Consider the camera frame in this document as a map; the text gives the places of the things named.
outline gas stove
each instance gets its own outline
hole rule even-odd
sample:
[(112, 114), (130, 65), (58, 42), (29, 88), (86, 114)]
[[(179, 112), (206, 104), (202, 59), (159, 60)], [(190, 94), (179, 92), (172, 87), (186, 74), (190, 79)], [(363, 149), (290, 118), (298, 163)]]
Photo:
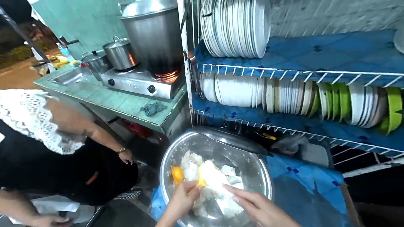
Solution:
[(154, 75), (141, 64), (127, 71), (114, 68), (101, 75), (104, 86), (132, 93), (172, 99), (185, 81), (184, 70)]

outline cloth rag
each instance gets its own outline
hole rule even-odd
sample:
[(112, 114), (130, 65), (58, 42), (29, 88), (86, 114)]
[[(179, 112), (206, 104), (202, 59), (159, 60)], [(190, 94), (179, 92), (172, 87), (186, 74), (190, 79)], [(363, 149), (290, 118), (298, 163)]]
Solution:
[(161, 104), (160, 102), (151, 103), (151, 104), (145, 105), (144, 107), (140, 108), (140, 110), (143, 110), (144, 112), (146, 112), (147, 117), (152, 117), (156, 113), (161, 112), (165, 109), (167, 109), (167, 106)]

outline wristwatch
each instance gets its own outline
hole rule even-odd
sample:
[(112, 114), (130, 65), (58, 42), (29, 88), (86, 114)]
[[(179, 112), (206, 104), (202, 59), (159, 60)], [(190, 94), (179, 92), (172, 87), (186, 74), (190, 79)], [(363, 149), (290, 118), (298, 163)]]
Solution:
[(117, 153), (120, 154), (120, 153), (124, 153), (125, 151), (126, 151), (126, 148), (125, 148), (124, 146), (122, 146), (122, 147), (121, 147), (121, 150), (118, 151)]

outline white lace fabric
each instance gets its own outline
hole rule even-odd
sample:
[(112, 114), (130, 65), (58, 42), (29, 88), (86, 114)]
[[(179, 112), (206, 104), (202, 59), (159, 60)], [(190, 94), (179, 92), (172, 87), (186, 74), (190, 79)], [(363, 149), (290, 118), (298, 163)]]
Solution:
[(58, 126), (51, 122), (51, 111), (45, 108), (47, 98), (53, 97), (42, 90), (0, 90), (0, 119), (17, 132), (43, 142), (53, 152), (73, 154), (84, 145), (85, 137), (57, 131)]

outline stacked plates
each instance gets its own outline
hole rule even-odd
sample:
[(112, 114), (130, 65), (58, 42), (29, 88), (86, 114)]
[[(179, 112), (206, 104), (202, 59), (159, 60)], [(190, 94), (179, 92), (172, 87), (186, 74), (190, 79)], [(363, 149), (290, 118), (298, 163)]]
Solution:
[(399, 88), (376, 88), (342, 83), (314, 83), (250, 76), (203, 73), (201, 89), (212, 102), (237, 107), (259, 107), (269, 113), (312, 116), (319, 110), (322, 119), (345, 120), (350, 125), (370, 128), (381, 123), (389, 134), (402, 122)]
[(351, 84), (351, 115), (345, 118), (350, 125), (370, 128), (380, 123), (387, 112), (387, 95), (382, 88)]
[(223, 105), (257, 107), (264, 98), (264, 78), (202, 73), (200, 86), (206, 99)]
[(266, 110), (269, 113), (311, 116), (319, 106), (315, 99), (317, 87), (313, 86), (312, 81), (266, 79), (265, 85)]
[(200, 16), (214, 57), (262, 58), (271, 33), (268, 0), (204, 0)]

